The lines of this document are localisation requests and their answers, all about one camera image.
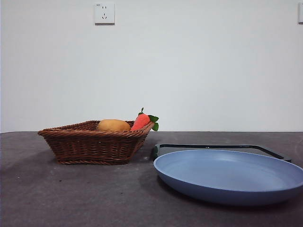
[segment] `plate rim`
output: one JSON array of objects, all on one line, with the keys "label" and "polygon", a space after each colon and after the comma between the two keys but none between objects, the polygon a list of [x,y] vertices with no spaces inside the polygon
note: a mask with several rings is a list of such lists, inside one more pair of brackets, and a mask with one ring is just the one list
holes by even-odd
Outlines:
[{"label": "plate rim", "polygon": [[196,186],[200,186],[200,187],[205,187],[205,188],[208,188],[208,189],[217,189],[217,190],[224,190],[224,191],[230,191],[230,192],[250,192],[250,193],[257,193],[257,192],[281,192],[281,191],[287,191],[287,190],[291,190],[291,189],[295,189],[295,188],[299,188],[299,187],[302,187],[303,186],[303,178],[302,178],[302,181],[300,183],[298,183],[297,185],[293,186],[293,187],[287,187],[287,188],[281,188],[281,189],[276,189],[276,190],[252,190],[252,191],[248,191],[248,190],[233,190],[233,189],[224,189],[224,188],[218,188],[218,187],[210,187],[210,186],[204,186],[204,185],[200,185],[200,184],[196,184],[196,183],[191,183],[191,182],[187,182],[187,181],[184,181],[178,177],[174,177],[170,174],[167,174],[165,172],[163,172],[162,170],[159,169],[159,167],[157,166],[157,162],[159,159],[161,159],[161,157],[164,157],[166,155],[172,155],[174,153],[180,153],[180,152],[187,152],[187,151],[197,151],[197,150],[201,150],[201,151],[224,151],[224,152],[230,152],[230,153],[241,153],[243,155],[253,155],[253,156],[262,156],[262,158],[271,158],[271,159],[274,159],[275,161],[278,161],[278,162],[284,162],[286,164],[284,165],[293,165],[294,167],[298,168],[299,170],[302,171],[302,176],[303,176],[303,168],[301,168],[300,166],[297,166],[293,163],[290,163],[290,162],[287,162],[287,161],[284,161],[284,160],[281,160],[281,159],[278,159],[278,158],[275,158],[275,157],[269,157],[269,156],[265,156],[265,155],[260,155],[260,154],[253,154],[253,153],[248,153],[248,152],[241,152],[241,151],[233,151],[233,150],[217,150],[217,149],[191,149],[191,150],[180,150],[180,151],[174,151],[174,152],[171,152],[171,153],[167,153],[167,154],[164,154],[164,155],[161,155],[159,157],[157,157],[154,162],[153,162],[153,166],[156,168],[156,170],[170,178],[173,178],[173,179],[176,179],[176,180],[179,180],[179,181],[182,181],[182,182],[185,182],[185,183],[189,183],[189,184],[192,184],[192,185],[196,185]]}]

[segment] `black tray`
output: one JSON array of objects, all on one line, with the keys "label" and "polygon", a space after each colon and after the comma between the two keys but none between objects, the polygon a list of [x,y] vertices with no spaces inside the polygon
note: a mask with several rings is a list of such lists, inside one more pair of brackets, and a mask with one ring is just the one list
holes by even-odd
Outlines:
[{"label": "black tray", "polygon": [[253,154],[265,155],[275,157],[286,162],[292,162],[291,158],[273,152],[272,150],[257,145],[193,145],[193,144],[156,144],[153,150],[153,159],[157,157],[180,150],[194,150],[194,149],[216,149],[216,150],[234,150],[241,152],[248,152]]}]

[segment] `strawberry leaves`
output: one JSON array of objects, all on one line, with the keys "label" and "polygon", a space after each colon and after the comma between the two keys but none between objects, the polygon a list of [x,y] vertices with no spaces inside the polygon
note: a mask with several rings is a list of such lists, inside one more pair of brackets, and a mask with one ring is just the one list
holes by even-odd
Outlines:
[{"label": "strawberry leaves", "polygon": [[159,124],[155,122],[155,124],[154,124],[154,126],[152,127],[152,129],[153,129],[154,131],[158,131],[158,129],[159,129]]},{"label": "strawberry leaves", "polygon": [[152,127],[152,129],[153,129],[154,131],[158,131],[158,129],[159,129],[159,124],[156,123],[156,121],[159,120],[159,117],[155,117],[155,116],[153,116],[153,115],[148,115],[148,116],[150,117],[150,121],[151,121],[151,122],[154,122],[154,126]]},{"label": "strawberry leaves", "polygon": [[[143,113],[143,109],[144,109],[144,108],[142,107],[141,112],[138,113],[138,116],[141,115],[141,114],[144,114],[144,113]],[[159,120],[159,117],[156,117],[156,116],[153,116],[153,115],[148,115],[148,117],[150,118],[150,121],[151,121],[151,122],[154,122],[154,126],[152,127],[152,129],[153,129],[154,131],[158,131],[158,129],[159,129],[159,124],[158,124],[156,121]]]}]

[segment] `gray table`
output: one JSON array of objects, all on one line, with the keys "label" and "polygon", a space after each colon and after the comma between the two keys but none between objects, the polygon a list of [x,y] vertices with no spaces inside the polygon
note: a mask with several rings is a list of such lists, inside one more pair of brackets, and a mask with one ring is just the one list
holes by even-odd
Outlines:
[{"label": "gray table", "polygon": [[1,134],[2,227],[303,226],[303,194],[254,208],[197,201],[169,188],[151,159],[156,143],[254,144],[303,166],[303,132],[150,132],[123,166],[60,165],[36,132]]}]

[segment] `wicker basket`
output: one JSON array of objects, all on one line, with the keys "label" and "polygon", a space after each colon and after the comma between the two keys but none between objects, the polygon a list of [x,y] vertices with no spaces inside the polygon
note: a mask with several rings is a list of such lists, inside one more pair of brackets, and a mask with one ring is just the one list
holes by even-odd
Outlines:
[{"label": "wicker basket", "polygon": [[[134,121],[126,121],[131,127]],[[123,132],[96,130],[99,121],[87,121],[38,132],[61,164],[123,165],[143,145],[154,123]]]}]

